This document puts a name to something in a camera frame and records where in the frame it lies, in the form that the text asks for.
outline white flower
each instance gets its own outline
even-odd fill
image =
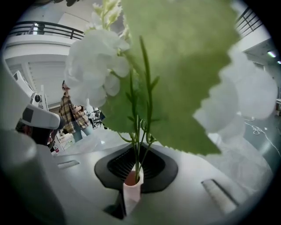
[[[93,4],[94,11],[91,15],[91,22],[86,24],[85,32],[92,29],[107,29],[120,16],[122,12],[120,0],[106,1],[105,5],[104,8],[96,3]]]
[[[71,89],[72,102],[86,105],[89,98],[93,107],[100,107],[107,95],[115,96],[120,89],[118,77],[129,73],[128,61],[118,56],[117,51],[128,48],[127,42],[107,30],[91,30],[82,40],[73,43],[65,68],[65,82]]]
[[[274,110],[277,86],[270,75],[255,67],[237,47],[229,50],[231,64],[220,71],[221,83],[211,88],[194,118],[207,133],[218,133],[224,142],[241,137],[242,116],[267,118]]]

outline black tray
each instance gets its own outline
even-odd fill
[[[140,162],[143,159],[146,146],[140,150]],[[94,168],[96,176],[104,187],[119,191],[123,190],[123,183],[135,164],[132,145],[116,151],[100,159]],[[144,164],[144,183],[142,193],[159,192],[169,186],[175,179],[178,167],[170,157],[160,153],[152,147],[148,151]]]

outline black railing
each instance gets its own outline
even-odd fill
[[[82,39],[84,33],[68,26],[42,21],[17,22],[9,33],[9,36],[19,35],[56,35],[65,36],[70,39]]]
[[[262,24],[253,10],[248,7],[236,20],[236,29],[244,37],[259,28]]]

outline small vase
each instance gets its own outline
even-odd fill
[[[123,196],[127,215],[133,211],[134,207],[141,199],[141,185],[144,183],[144,173],[141,168],[139,173],[140,179],[137,184],[135,184],[135,173],[134,166],[125,180],[126,184],[123,183]]]

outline white ceiling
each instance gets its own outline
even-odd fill
[[[41,85],[43,85],[47,103],[57,105],[63,95],[61,84],[64,80],[65,62],[28,62],[28,66],[25,69],[23,65],[24,64],[10,65],[9,68],[12,74],[19,70],[27,81],[29,80],[29,74],[33,82],[31,86],[35,91],[39,93],[41,91]]]
[[[268,55],[268,51],[273,51],[276,54],[276,58]],[[280,55],[272,41],[268,39],[248,50],[245,51],[248,58],[254,62],[257,62],[262,65],[277,63],[280,60]]]

